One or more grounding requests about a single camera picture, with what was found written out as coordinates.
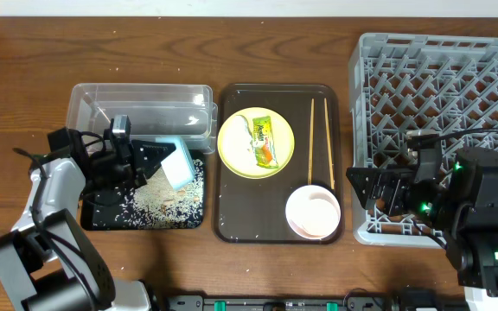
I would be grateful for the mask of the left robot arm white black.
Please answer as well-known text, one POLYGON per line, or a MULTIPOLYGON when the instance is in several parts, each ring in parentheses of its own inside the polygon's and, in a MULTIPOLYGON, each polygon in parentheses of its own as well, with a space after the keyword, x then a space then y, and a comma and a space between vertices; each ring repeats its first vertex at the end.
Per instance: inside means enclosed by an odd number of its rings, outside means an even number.
POLYGON ((50 151, 30 159, 32 189, 22 216, 0 237, 0 282, 16 310, 158 310, 143 281, 120 281, 76 220, 81 200, 103 190, 141 187, 176 151, 173 143, 132 140, 128 130, 48 134, 50 151))

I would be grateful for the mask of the white napkin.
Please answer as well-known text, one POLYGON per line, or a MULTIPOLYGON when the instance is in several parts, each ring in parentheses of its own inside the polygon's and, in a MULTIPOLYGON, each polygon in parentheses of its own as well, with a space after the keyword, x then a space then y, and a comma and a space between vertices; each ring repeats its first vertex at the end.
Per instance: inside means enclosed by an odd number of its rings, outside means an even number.
POLYGON ((248 151, 253 152, 252 133, 249 129, 249 123, 244 116, 237 115, 234 118, 236 130, 241 145, 248 151))

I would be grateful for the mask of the green snack wrapper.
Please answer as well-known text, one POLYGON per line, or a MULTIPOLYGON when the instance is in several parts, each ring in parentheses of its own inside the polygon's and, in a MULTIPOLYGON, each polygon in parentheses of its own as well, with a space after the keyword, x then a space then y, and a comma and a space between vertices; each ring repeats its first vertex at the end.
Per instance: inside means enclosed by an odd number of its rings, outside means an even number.
POLYGON ((256 117, 252 124, 252 146, 257 165, 261 168, 277 168, 271 117, 256 117))

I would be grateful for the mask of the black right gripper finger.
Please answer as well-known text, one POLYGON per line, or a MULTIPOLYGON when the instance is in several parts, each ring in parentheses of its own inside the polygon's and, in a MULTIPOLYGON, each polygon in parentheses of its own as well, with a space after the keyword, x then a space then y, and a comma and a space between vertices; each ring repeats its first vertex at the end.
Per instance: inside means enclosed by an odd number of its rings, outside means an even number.
POLYGON ((375 208, 376 199, 374 198, 373 186, 354 186, 357 199, 364 210, 375 208))
POLYGON ((374 185, 377 168, 348 168, 346 176, 354 190, 366 190, 374 185))

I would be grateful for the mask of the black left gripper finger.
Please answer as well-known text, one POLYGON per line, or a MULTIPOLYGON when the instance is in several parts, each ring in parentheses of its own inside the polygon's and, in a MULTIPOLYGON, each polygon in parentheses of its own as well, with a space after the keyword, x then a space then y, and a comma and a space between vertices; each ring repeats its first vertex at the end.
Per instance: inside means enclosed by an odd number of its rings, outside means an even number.
POLYGON ((174 143, 138 142, 138 166, 143 169, 159 169, 162 161, 176 150, 174 143))
POLYGON ((137 167, 135 170, 135 182, 134 185, 136 187, 142 187, 147 184, 148 179, 150 179, 154 173, 156 172, 155 167, 146 167, 146 166, 141 166, 137 167))

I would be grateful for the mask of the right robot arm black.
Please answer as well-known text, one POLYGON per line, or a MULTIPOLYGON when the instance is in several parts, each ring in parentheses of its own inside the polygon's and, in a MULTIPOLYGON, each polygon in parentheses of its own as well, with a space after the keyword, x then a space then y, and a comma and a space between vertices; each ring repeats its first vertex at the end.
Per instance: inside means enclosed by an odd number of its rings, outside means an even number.
POLYGON ((388 168, 348 168, 365 209, 382 201, 390 216, 412 214, 443 236, 435 241, 457 272, 471 310, 498 310, 498 152, 460 149, 448 187, 437 182, 441 149, 419 147, 418 162, 388 168))

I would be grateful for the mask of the light blue bowl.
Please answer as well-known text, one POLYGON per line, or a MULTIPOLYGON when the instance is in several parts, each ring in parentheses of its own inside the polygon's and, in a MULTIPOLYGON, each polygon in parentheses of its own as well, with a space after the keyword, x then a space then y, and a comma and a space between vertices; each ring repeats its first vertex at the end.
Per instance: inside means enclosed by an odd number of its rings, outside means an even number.
POLYGON ((174 190, 180 190, 195 178, 195 165, 187 144, 179 136, 158 136, 157 143, 172 143, 176 150, 161 161, 163 172, 174 190))

